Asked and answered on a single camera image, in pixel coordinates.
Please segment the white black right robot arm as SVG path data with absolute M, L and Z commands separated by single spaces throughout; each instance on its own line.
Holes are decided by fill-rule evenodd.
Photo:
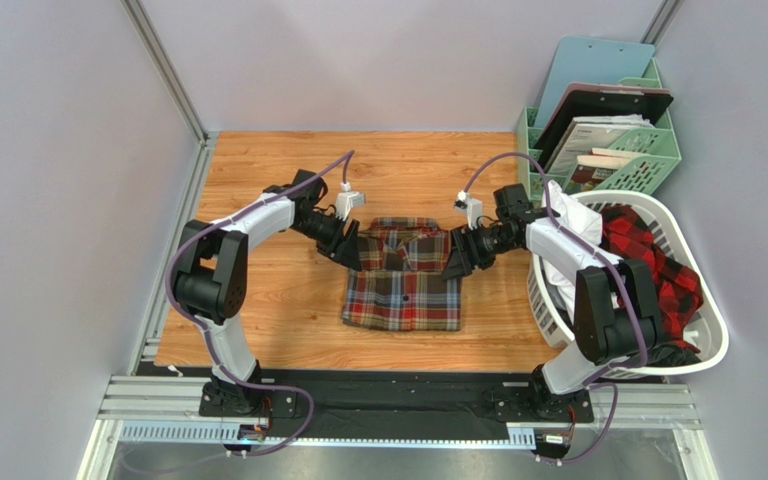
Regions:
M 461 279 L 492 266 L 497 256 L 522 248 L 538 255 L 574 286 L 573 341 L 536 368 L 537 383 L 554 396 L 586 389 L 608 371 L 647 364 L 650 350 L 667 334 L 649 265 L 624 259 L 574 231 L 563 198 L 545 196 L 532 206 L 520 184 L 494 193 L 497 224 L 484 226 L 483 204 L 460 191 L 455 208 L 468 219 L 450 234 L 442 276 Z

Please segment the brown blue red plaid shirt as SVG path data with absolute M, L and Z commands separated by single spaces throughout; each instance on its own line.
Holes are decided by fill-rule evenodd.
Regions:
M 359 271 L 351 270 L 340 318 L 380 331 L 462 328 L 462 287 L 442 273 L 449 231 L 427 217 L 378 217 L 358 235 Z

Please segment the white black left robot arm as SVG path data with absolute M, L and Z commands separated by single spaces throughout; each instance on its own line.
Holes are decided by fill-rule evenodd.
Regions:
M 359 223 L 349 215 L 366 197 L 344 181 L 334 207 L 321 209 L 318 204 L 326 191 L 321 175 L 300 170 L 292 183 L 266 188 L 230 216 L 184 225 L 169 263 L 166 295 L 201 332 L 213 362 L 212 386 L 242 395 L 261 387 L 259 362 L 240 320 L 252 250 L 275 234 L 293 230 L 312 240 L 317 253 L 328 260 L 360 270 Z

